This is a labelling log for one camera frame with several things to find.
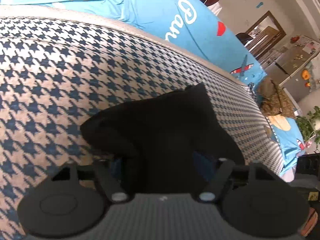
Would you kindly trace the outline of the black garment red print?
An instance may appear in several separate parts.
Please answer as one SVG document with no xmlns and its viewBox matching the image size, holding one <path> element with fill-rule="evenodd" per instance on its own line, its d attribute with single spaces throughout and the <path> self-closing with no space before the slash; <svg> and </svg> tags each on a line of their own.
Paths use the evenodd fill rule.
<svg viewBox="0 0 320 240">
<path fill-rule="evenodd" d="M 196 193 L 218 159 L 245 162 L 202 83 L 110 107 L 80 131 L 93 148 L 119 160 L 121 187 L 130 194 Z"/>
</svg>

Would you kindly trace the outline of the brown fluffy blanket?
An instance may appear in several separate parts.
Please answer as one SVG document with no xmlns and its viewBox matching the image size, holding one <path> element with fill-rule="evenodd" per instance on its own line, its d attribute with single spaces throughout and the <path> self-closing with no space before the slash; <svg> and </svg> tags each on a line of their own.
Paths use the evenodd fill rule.
<svg viewBox="0 0 320 240">
<path fill-rule="evenodd" d="M 290 98 L 270 77 L 265 77 L 258 86 L 261 96 L 260 110 L 264 116 L 281 115 L 295 119 L 294 106 Z"/>
</svg>

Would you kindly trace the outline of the blue cartoon pillow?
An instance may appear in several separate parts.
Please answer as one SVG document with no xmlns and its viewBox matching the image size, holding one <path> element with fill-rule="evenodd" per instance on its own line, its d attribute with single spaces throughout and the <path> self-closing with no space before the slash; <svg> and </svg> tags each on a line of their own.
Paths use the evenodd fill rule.
<svg viewBox="0 0 320 240">
<path fill-rule="evenodd" d="M 272 131 L 273 139 L 276 139 L 282 154 L 280 176 L 285 177 L 294 173 L 297 160 L 306 154 L 306 146 L 299 127 L 293 118 L 275 115 L 267 117 Z"/>
</svg>

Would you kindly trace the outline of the grey refrigerator with magnets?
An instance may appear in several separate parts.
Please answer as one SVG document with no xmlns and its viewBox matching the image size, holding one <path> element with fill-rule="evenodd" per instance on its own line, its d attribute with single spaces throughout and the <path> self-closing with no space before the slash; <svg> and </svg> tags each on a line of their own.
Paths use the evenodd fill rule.
<svg viewBox="0 0 320 240">
<path fill-rule="evenodd" d="M 272 49 L 259 62 L 267 75 L 299 102 L 311 90 L 311 60 L 319 54 L 319 42 L 304 35 L 295 39 L 281 50 Z"/>
</svg>

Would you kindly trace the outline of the houndstooth mattress cover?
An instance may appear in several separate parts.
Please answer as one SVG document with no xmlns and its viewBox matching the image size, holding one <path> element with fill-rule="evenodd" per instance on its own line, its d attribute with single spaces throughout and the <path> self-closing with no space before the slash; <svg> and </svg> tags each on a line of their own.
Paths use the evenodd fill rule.
<svg viewBox="0 0 320 240">
<path fill-rule="evenodd" d="M 101 109 L 204 83 L 245 161 L 283 168 L 249 88 L 184 49 L 128 24 L 33 5 L 1 6 L 1 239 L 21 239 L 17 206 L 72 160 L 89 164 L 80 124 Z"/>
</svg>

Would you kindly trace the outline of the green potted plant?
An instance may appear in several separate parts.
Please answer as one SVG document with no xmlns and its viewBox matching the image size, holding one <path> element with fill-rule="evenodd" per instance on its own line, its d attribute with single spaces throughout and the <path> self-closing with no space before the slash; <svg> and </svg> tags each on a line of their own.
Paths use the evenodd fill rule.
<svg viewBox="0 0 320 240">
<path fill-rule="evenodd" d="M 306 116 L 297 116 L 296 123 L 305 144 L 314 143 L 316 150 L 319 150 L 319 107 L 314 106 Z"/>
</svg>

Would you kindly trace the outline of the blue cartoon print bedsheet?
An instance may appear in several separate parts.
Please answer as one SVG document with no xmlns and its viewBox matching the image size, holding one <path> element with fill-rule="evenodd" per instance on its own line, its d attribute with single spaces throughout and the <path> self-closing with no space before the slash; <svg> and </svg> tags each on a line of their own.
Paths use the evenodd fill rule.
<svg viewBox="0 0 320 240">
<path fill-rule="evenodd" d="M 119 20 L 188 50 L 245 84 L 258 84 L 266 75 L 200 0 L 1 0 L 1 4 L 42 5 Z"/>
</svg>

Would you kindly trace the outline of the white cloth on chair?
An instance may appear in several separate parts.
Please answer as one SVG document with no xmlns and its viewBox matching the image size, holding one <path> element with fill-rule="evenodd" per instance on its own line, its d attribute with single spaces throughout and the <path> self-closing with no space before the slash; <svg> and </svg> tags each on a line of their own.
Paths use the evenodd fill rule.
<svg viewBox="0 0 320 240">
<path fill-rule="evenodd" d="M 215 15 L 217 16 L 220 11 L 222 10 L 222 5 L 219 2 L 216 2 L 210 6 L 208 6 L 208 9 Z"/>
</svg>

